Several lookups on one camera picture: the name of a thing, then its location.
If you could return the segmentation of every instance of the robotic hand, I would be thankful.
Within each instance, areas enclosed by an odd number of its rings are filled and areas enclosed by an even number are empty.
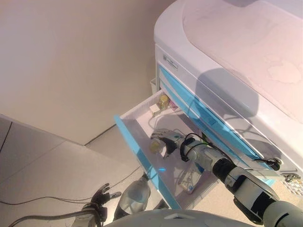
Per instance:
[[[236,166],[222,151],[171,130],[157,130],[151,139],[166,144],[167,154],[179,149],[183,161],[193,160],[212,172],[234,195],[235,205],[255,224],[265,227],[302,226],[303,211],[284,201],[254,175]]]
[[[105,222],[107,219],[107,208],[103,207],[103,205],[109,200],[121,196],[121,192],[109,194],[107,192],[109,189],[109,183],[101,186],[101,188],[99,188],[99,190],[91,198],[90,203],[85,204],[82,208],[82,210],[94,211],[96,214],[98,214],[98,220],[96,220],[96,217],[92,214],[77,216],[71,227],[95,227],[96,222],[99,222],[99,224],[101,222]]]

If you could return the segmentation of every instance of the open drawer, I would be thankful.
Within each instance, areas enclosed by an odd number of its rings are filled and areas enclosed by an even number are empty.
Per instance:
[[[160,153],[150,152],[150,136],[155,129],[178,129],[184,134],[199,131],[179,108],[175,111],[168,108],[153,117],[149,106],[157,103],[162,94],[163,91],[159,91],[120,118],[116,117],[116,123],[167,204],[173,209],[193,208],[218,183],[217,178],[204,171],[195,190],[187,194],[178,181],[191,161],[183,162],[177,150],[166,159]]]
[[[159,79],[161,91],[121,117],[115,118],[117,126],[147,175],[173,209],[193,208],[218,181],[212,173],[203,172],[192,194],[183,191],[178,182],[191,162],[183,162],[178,151],[167,159],[163,159],[160,153],[151,153],[150,136],[156,129],[177,129],[184,134],[191,132],[199,134],[202,131],[216,146],[226,152],[236,165],[251,170],[253,175],[263,178],[267,184],[271,185],[274,179],[280,178],[267,165],[253,161],[260,158],[260,154],[255,153],[175,78],[163,70]],[[153,117],[149,107],[157,103],[163,93],[179,108],[175,111],[168,108]]]

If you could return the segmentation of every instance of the black cable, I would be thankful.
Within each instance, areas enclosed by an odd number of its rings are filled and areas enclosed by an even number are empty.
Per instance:
[[[0,153],[1,153],[1,151],[2,151],[2,148],[3,148],[4,144],[5,144],[6,138],[7,138],[8,135],[9,135],[9,131],[10,131],[10,128],[11,128],[11,125],[12,125],[12,124],[13,124],[13,122],[10,122],[9,130],[8,130],[8,132],[6,133],[6,136],[5,136],[5,138],[4,138],[4,141],[3,141],[2,145],[1,145],[1,148],[0,148]]]
[[[128,177],[130,177],[134,172],[136,172],[139,168],[140,168],[140,166],[137,167],[134,171],[132,171],[127,177],[125,177],[125,178],[122,179],[121,181],[117,182],[116,184],[114,184],[114,185],[113,185],[112,187],[110,187],[110,188],[113,188],[113,187],[117,186],[118,184],[120,184],[121,182],[123,182],[124,180],[126,180],[126,179],[127,179]],[[18,202],[18,203],[10,203],[10,202],[4,202],[4,201],[0,201],[0,203],[6,204],[6,205],[21,205],[21,204],[25,204],[25,203],[28,203],[28,202],[33,202],[33,201],[36,201],[36,200],[41,200],[41,199],[54,199],[54,200],[60,200],[60,201],[69,202],[69,203],[86,204],[87,202],[80,202],[80,201],[90,200],[91,198],[92,198],[92,197],[88,197],[88,198],[85,198],[85,199],[76,200],[76,199],[65,199],[65,198],[54,197],[54,196],[44,196],[44,197],[39,197],[39,198],[36,198],[36,199],[32,199],[32,200],[24,201],[24,202]]]
[[[90,198],[85,198],[85,199],[82,199],[82,200],[69,200],[69,199],[59,198],[59,197],[54,197],[54,196],[44,196],[44,197],[39,197],[39,198],[36,198],[36,199],[29,200],[29,201],[25,201],[25,202],[10,203],[10,202],[0,201],[0,203],[6,204],[6,205],[21,205],[21,204],[25,204],[25,203],[28,203],[28,202],[33,202],[33,201],[36,201],[36,200],[41,200],[41,199],[54,199],[54,200],[60,200],[60,201],[63,201],[63,202],[83,203],[84,204],[84,203],[87,203],[87,202],[79,202],[79,201],[88,200],[88,199],[91,199],[91,197]]]
[[[30,216],[24,216],[22,218],[17,219],[13,223],[9,225],[9,227],[14,227],[16,224],[25,221],[25,220],[60,220],[60,219],[66,219],[66,218],[73,218],[75,216],[79,215],[85,215],[85,214],[92,214],[95,216],[95,222],[97,227],[101,227],[101,220],[99,217],[99,214],[95,210],[81,210],[73,213],[68,214],[61,214],[61,215],[55,215],[55,216],[42,216],[42,215],[30,215]]]
[[[188,150],[188,152],[186,152],[185,156],[187,157],[188,153],[189,153],[192,149],[194,149],[195,147],[197,147],[197,146],[199,146],[199,145],[208,145],[208,143],[198,143],[198,144],[192,146],[192,147]]]
[[[201,136],[199,136],[197,133],[189,133],[189,134],[187,134],[186,135],[186,137],[185,137],[185,140],[188,138],[188,136],[190,136],[190,135],[195,135],[195,136],[197,136],[197,137],[199,137],[200,139],[203,139]]]

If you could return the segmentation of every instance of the floor tile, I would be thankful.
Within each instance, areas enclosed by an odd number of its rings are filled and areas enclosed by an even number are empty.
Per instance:
[[[115,137],[115,143],[109,143],[108,140],[104,139],[97,140],[97,145],[92,143],[91,147],[97,151],[67,141],[62,143],[1,183],[0,199],[14,202],[49,195],[64,198],[85,198],[93,195],[106,182],[111,185],[120,182],[139,167],[139,164],[128,147],[125,144],[122,145],[124,143],[122,137],[117,137],[119,134],[115,133],[112,136]],[[128,152],[125,156],[128,159],[127,162],[123,162],[121,159],[121,156],[124,155],[123,152]],[[139,179],[142,174],[143,170],[140,168],[110,192],[124,191],[133,180]],[[153,186],[151,186],[151,190],[149,207],[153,208],[154,204],[159,202],[160,196]],[[118,199],[107,204],[107,222],[112,221],[117,203]],[[0,213],[4,214],[6,218],[2,221],[8,225],[20,216],[30,214],[54,215],[78,211],[82,205],[47,199],[20,206],[0,204]],[[28,221],[24,222],[22,226],[56,227],[62,226],[62,224],[70,226],[71,223],[72,219],[48,223]]]
[[[0,182],[5,181],[63,141],[47,132],[13,123],[0,154]]]
[[[135,155],[123,139],[117,126],[114,126],[102,136],[87,145],[87,148],[112,158],[120,164],[136,166],[138,164]]]

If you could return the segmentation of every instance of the cabinet drawer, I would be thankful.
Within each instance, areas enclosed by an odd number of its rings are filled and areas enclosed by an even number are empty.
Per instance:
[[[162,94],[163,91],[157,92],[115,119],[124,139],[164,200],[173,209],[190,209],[205,197],[218,181],[212,173],[204,171],[193,193],[187,194],[178,185],[178,181],[191,162],[183,162],[177,150],[166,159],[163,159],[160,153],[150,152],[150,136],[155,129],[178,129],[184,134],[199,132],[195,124],[179,108],[175,111],[168,108],[159,115],[152,116],[149,106],[157,103]]]

